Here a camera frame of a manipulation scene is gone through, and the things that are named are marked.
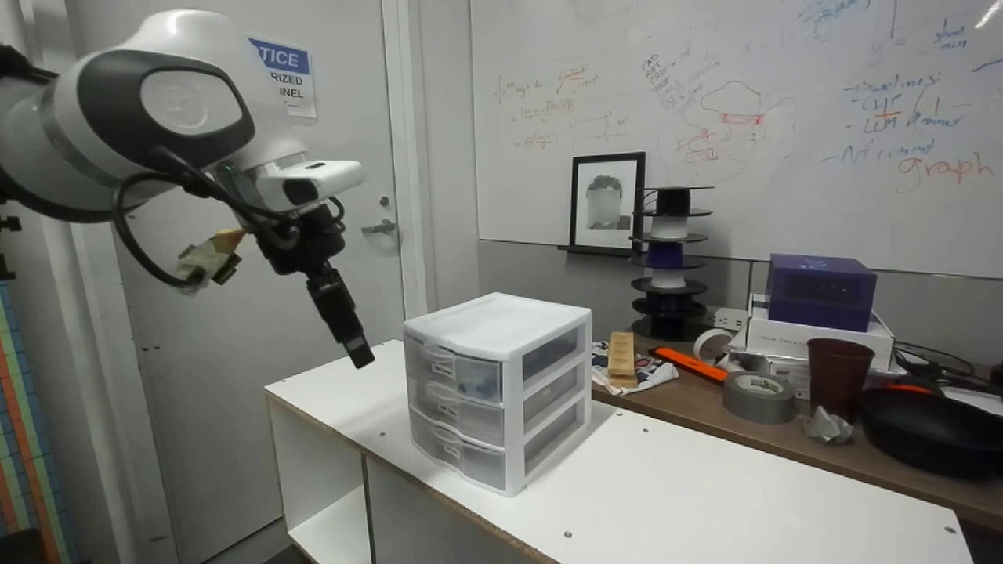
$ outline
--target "whiteboard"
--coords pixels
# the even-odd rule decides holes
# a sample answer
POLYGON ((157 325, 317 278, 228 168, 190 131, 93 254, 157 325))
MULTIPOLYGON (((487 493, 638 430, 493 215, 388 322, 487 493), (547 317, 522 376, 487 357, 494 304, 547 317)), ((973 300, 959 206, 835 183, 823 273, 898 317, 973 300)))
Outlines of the whiteboard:
POLYGON ((990 0, 474 0, 481 238, 563 243, 570 160, 708 183, 698 254, 1003 275, 990 0))

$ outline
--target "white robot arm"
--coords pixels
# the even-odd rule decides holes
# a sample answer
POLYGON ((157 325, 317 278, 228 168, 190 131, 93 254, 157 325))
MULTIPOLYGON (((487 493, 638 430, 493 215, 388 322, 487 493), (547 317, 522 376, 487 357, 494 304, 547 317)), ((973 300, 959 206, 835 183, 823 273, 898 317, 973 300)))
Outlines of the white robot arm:
POLYGON ((174 184, 231 206, 279 275, 305 273, 314 304, 357 367, 373 360, 354 300, 328 266, 354 160, 320 160, 285 127, 252 42, 224 14, 150 14, 127 45, 59 79, 0 54, 0 198, 67 221, 114 221, 137 264, 174 275, 132 238, 127 214, 174 184))

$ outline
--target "white desk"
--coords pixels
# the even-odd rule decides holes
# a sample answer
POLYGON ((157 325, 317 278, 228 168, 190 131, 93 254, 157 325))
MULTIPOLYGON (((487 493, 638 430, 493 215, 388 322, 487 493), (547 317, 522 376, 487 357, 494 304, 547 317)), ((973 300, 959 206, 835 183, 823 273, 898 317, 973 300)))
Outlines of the white desk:
POLYGON ((494 496, 410 446, 399 340, 360 372, 339 360, 267 390, 285 519, 317 560, 373 560, 364 460, 399 467, 552 560, 973 560, 946 506, 606 405, 594 405, 590 440, 552 474, 494 496))

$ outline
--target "door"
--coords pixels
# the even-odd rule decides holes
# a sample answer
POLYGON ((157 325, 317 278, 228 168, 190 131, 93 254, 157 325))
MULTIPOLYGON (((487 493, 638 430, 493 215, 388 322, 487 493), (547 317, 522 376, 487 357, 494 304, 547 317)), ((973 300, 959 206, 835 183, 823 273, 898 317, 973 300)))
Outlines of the door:
MULTIPOLYGON (((348 191, 343 269, 366 337, 400 332, 400 254, 383 11, 377 0, 153 0, 157 9, 225 11, 255 37, 311 54, 317 120, 299 135, 328 156, 360 160, 366 183, 348 191)), ((157 260, 231 224, 228 210, 166 195, 136 214, 157 260)), ((242 246, 242 269, 224 289, 175 293, 121 258, 130 311, 163 463, 179 559, 207 560, 234 541, 281 527, 263 385, 343 355, 320 322, 302 275, 279 278, 242 246)))

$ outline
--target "picture frame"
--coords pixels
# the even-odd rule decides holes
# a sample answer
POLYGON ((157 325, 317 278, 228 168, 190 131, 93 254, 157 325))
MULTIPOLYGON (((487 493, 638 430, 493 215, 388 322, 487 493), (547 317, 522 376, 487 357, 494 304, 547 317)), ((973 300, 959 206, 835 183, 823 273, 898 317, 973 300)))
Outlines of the picture frame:
POLYGON ((570 160, 570 254, 638 254, 643 232, 647 154, 570 160))

